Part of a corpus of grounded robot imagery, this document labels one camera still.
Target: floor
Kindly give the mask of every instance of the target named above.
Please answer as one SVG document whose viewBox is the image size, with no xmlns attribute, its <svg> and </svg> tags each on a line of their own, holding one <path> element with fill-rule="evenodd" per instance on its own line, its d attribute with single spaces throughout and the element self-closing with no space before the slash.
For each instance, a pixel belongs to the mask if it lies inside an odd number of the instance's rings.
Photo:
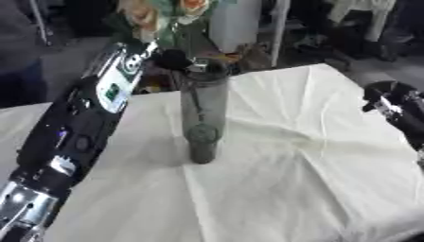
<svg viewBox="0 0 424 242">
<path fill-rule="evenodd" d="M 72 80 L 80 77 L 90 60 L 107 42 L 108 38 L 69 39 L 60 46 L 45 47 L 44 77 L 49 85 L 49 100 L 53 100 Z M 398 80 L 424 91 L 424 57 L 402 58 L 396 62 L 352 60 L 351 70 L 345 74 L 361 86 L 379 80 Z"/>
</svg>

